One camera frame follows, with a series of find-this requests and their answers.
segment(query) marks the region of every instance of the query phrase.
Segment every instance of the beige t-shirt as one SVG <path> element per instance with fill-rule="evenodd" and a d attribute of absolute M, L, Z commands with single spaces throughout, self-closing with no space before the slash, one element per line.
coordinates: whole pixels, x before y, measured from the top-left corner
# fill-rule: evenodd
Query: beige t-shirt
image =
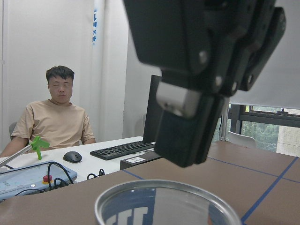
<path fill-rule="evenodd" d="M 61 106 L 50 100 L 31 102 L 26 106 L 12 136 L 30 138 L 36 136 L 50 143 L 50 150 L 79 145 L 95 138 L 86 111 L 76 105 Z"/>

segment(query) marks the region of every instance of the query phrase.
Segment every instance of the sticker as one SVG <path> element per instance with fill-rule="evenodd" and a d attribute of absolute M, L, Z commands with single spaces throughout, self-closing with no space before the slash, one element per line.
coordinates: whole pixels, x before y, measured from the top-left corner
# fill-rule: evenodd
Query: sticker
<path fill-rule="evenodd" d="M 130 163 L 138 163 L 138 162 L 142 162 L 144 161 L 144 158 L 140 158 L 140 157 L 135 157 L 135 158 L 130 158 L 127 159 L 126 161 L 130 162 Z"/>

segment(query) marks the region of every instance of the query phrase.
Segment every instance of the black mouse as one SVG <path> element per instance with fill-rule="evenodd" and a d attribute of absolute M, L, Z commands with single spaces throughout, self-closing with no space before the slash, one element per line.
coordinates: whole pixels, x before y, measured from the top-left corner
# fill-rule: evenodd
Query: black mouse
<path fill-rule="evenodd" d="M 71 163 L 79 163 L 82 158 L 83 157 L 77 151 L 69 151 L 64 155 L 64 160 Z"/>

